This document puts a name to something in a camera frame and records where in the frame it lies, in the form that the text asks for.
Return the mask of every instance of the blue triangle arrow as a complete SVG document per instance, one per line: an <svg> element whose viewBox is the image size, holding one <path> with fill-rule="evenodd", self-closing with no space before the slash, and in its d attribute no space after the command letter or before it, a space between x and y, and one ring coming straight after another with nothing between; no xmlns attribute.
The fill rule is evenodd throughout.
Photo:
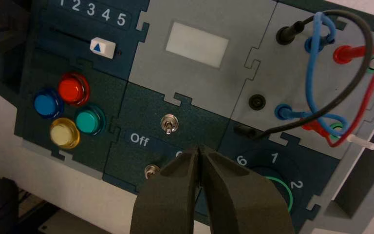
<svg viewBox="0 0 374 234"><path fill-rule="evenodd" d="M95 50L95 51L98 51L98 52L101 52L101 48L99 47L99 44L97 44L97 45L94 47L94 50Z"/></svg>

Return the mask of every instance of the white cable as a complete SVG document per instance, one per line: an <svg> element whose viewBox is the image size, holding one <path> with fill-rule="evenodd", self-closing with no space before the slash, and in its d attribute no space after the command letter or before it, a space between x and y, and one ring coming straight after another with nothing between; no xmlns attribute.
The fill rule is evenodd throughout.
<svg viewBox="0 0 374 234"><path fill-rule="evenodd" d="M346 138L346 140L348 142L352 142L352 143L355 143L357 145L360 145L362 147L365 147L367 149L370 149L370 150L374 150L374 143L372 142L369 142L367 140L364 140L362 138L358 138L357 136L353 135L353 134L350 134L348 136L348 138Z"/></svg>

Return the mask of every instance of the push button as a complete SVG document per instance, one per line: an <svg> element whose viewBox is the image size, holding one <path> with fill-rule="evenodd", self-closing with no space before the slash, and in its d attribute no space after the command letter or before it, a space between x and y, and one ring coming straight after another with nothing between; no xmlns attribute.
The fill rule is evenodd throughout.
<svg viewBox="0 0 374 234"><path fill-rule="evenodd" d="M54 119L64 112L64 103L53 88L41 89L35 94L34 108L45 119Z"/></svg>
<svg viewBox="0 0 374 234"><path fill-rule="evenodd" d="M72 149L78 145L80 136L74 122L67 118L56 119L50 127L51 141L62 149Z"/></svg>
<svg viewBox="0 0 374 234"><path fill-rule="evenodd" d="M90 104L77 112L75 123L81 132L96 135L105 128L106 119L98 106Z"/></svg>
<svg viewBox="0 0 374 234"><path fill-rule="evenodd" d="M73 106L82 106L90 98L90 86L85 77L76 72L66 73L58 84L62 99Z"/></svg>

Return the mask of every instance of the yellow push button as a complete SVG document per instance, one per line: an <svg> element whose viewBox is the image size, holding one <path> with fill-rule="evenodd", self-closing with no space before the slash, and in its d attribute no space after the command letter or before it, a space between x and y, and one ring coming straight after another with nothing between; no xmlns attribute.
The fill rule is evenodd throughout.
<svg viewBox="0 0 374 234"><path fill-rule="evenodd" d="M79 143L79 131L73 121L67 118L54 120L50 128L52 142L62 149L72 149Z"/></svg>

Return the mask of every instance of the black socket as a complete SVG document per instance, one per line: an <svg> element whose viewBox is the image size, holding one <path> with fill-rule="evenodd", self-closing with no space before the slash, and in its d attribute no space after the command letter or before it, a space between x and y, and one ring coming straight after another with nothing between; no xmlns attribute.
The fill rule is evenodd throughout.
<svg viewBox="0 0 374 234"><path fill-rule="evenodd" d="M276 41L280 45L288 45L292 43L295 39L295 36L304 30L304 23L302 21L297 21L292 26L283 27L279 29L276 33Z"/></svg>
<svg viewBox="0 0 374 234"><path fill-rule="evenodd" d="M266 105L266 99L260 95L255 94L249 99L249 106L255 111L259 111Z"/></svg>

